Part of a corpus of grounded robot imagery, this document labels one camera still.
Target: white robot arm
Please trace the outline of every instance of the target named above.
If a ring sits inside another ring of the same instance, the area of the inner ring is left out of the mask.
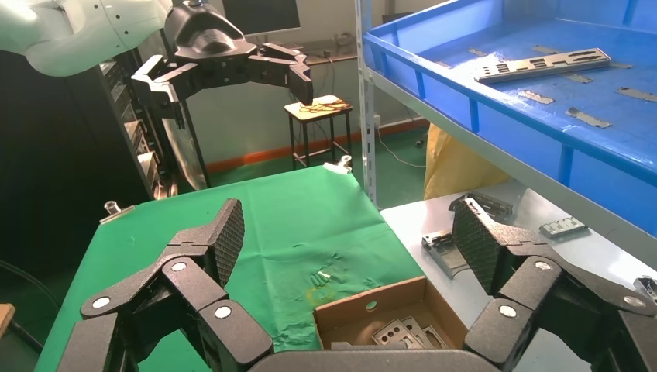
[[[0,0],[0,50],[69,76],[137,47],[164,26],[170,0]]]

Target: green tablecloth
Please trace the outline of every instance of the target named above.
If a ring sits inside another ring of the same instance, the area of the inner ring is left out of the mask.
[[[86,299],[151,264],[175,232],[211,221],[227,198],[242,201],[246,235],[226,290],[276,351],[319,348],[314,307],[421,275],[352,175],[314,167],[152,201],[98,228],[36,371],[57,369]],[[140,368],[208,370],[179,331]]]

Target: blue plastic tray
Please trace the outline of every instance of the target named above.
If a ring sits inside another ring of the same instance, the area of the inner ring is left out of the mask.
[[[488,142],[657,236],[656,0],[456,0],[372,29],[368,67]],[[499,60],[598,47],[633,68],[578,71],[485,86],[473,70]],[[469,52],[476,49],[485,57]],[[451,68],[439,66],[440,61]],[[555,99],[543,105],[529,90]],[[571,107],[612,126],[566,114]]]

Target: wooden stool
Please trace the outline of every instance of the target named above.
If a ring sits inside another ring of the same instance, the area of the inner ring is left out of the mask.
[[[349,155],[351,154],[351,127],[349,126],[349,113],[353,107],[335,97],[334,95],[325,95],[324,97],[315,98],[312,101],[312,106],[302,105],[300,102],[293,103],[285,106],[285,111],[290,119],[290,143],[292,145],[292,169],[297,169],[297,161],[304,167],[310,167],[310,158],[327,153],[331,151],[333,162],[336,162],[335,149],[342,151]],[[335,141],[335,131],[333,129],[333,118],[338,115],[345,116],[346,132],[347,132],[347,150],[340,146]],[[304,155],[299,156],[296,151],[296,144],[294,143],[294,122],[296,119],[301,124],[301,129],[304,134]],[[310,153],[308,149],[308,124],[318,120],[328,119],[331,124],[331,146],[327,149],[322,149]]]

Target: computer monitor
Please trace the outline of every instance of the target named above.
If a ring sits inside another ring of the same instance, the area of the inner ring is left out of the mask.
[[[244,35],[300,29],[296,0],[223,0],[226,18]]]

